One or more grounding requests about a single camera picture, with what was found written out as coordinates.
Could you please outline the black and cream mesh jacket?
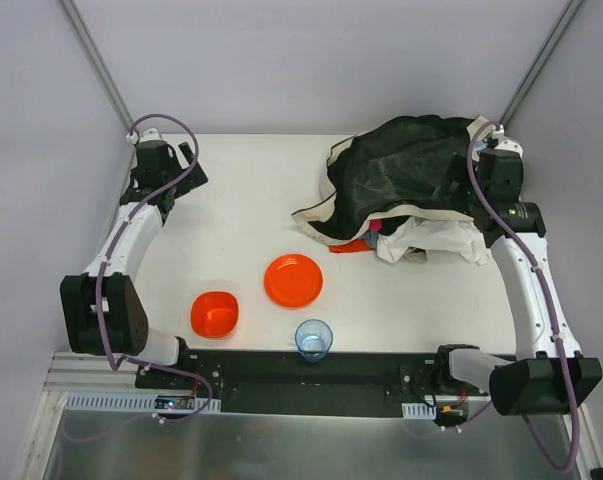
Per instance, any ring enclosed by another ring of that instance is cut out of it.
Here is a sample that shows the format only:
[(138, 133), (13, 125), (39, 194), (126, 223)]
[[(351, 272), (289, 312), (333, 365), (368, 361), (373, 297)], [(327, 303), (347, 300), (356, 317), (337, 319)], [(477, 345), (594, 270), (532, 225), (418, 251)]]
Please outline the black and cream mesh jacket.
[(416, 217), (471, 220), (467, 151), (487, 120), (400, 116), (332, 146), (320, 203), (292, 218), (328, 246), (361, 236), (372, 220)]

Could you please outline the orange cloth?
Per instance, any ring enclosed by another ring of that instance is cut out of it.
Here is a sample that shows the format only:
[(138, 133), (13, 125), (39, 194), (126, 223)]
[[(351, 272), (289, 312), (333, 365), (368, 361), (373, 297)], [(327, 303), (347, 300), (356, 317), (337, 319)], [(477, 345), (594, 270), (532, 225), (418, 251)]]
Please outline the orange cloth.
[(343, 245), (334, 245), (329, 247), (329, 251), (336, 254), (362, 253), (374, 250), (375, 248), (371, 247), (363, 238), (352, 240)]

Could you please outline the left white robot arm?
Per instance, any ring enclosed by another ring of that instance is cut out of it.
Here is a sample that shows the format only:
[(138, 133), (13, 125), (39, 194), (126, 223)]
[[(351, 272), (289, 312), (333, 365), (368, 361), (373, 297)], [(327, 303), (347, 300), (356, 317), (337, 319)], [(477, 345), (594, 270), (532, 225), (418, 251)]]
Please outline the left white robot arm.
[(145, 254), (176, 200), (204, 185), (195, 136), (171, 145), (156, 129), (133, 135), (136, 164), (117, 218), (97, 257), (60, 284), (69, 345), (75, 353), (173, 366), (184, 349), (177, 336), (155, 330), (134, 286)]

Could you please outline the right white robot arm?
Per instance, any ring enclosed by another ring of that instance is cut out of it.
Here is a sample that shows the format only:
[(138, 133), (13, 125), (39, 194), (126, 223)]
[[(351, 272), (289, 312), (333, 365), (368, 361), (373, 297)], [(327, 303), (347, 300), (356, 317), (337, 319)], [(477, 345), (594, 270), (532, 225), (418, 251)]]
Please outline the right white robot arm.
[(488, 125), (469, 147), (467, 202), (501, 274), (515, 330), (508, 362), (469, 345), (444, 345), (446, 377), (487, 392), (504, 416), (564, 415), (601, 381), (596, 358), (583, 355), (563, 314), (548, 261), (539, 207), (523, 202), (522, 148)]

